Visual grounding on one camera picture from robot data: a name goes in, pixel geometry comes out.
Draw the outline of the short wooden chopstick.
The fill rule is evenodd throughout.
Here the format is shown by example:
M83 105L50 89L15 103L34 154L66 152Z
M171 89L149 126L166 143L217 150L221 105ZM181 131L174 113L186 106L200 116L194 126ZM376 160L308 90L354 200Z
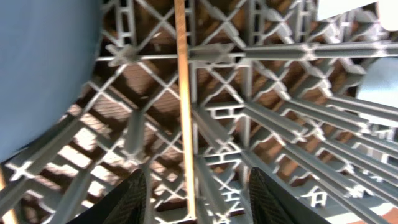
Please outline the short wooden chopstick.
M185 181L187 190L187 209L192 219L196 219L195 207L195 179L193 168L192 121L190 102L190 83L188 69L187 30L185 19L185 1L175 0L175 25L178 54L178 81L180 91L180 119L183 138L183 161L185 167Z

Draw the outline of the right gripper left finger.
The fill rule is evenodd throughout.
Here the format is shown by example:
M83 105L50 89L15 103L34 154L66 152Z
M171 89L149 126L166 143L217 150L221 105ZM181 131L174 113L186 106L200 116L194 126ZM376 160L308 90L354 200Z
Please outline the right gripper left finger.
M146 177L141 169L137 169L68 224L143 224L146 205Z

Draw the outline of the long wooden chopstick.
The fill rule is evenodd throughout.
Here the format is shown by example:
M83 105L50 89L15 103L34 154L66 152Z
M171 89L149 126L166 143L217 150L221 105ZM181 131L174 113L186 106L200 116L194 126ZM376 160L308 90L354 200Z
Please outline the long wooden chopstick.
M1 218L5 224L18 224L17 215L13 209L12 189L7 184L3 170L1 169Z

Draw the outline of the grey plastic dishwasher rack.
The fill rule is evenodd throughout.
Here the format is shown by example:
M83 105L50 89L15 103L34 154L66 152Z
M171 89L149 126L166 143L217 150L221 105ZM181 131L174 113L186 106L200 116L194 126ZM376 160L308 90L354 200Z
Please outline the grey plastic dishwasher rack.
M397 214L397 107L360 100L397 33L375 4L185 1L196 219L187 209L174 1L101 1L99 53L74 103L1 169L19 223L68 223L131 173L144 223L253 223L260 168L329 223Z

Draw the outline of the light blue saucer plate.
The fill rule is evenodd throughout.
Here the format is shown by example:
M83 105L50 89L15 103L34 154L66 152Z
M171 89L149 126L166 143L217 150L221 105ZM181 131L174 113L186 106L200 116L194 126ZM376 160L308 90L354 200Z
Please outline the light blue saucer plate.
M380 58L370 64L356 98L396 108L397 57Z

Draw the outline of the dark blue plate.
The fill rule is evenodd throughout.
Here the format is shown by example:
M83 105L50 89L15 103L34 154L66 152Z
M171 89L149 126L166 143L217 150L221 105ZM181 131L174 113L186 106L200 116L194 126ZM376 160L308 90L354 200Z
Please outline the dark blue plate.
M1 1L1 159L49 130L99 53L100 0Z

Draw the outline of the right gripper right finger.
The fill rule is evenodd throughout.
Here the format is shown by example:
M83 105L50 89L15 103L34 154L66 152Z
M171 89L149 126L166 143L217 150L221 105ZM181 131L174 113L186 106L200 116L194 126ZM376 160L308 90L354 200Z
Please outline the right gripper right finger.
M254 224L329 224L258 167L250 172L249 196Z

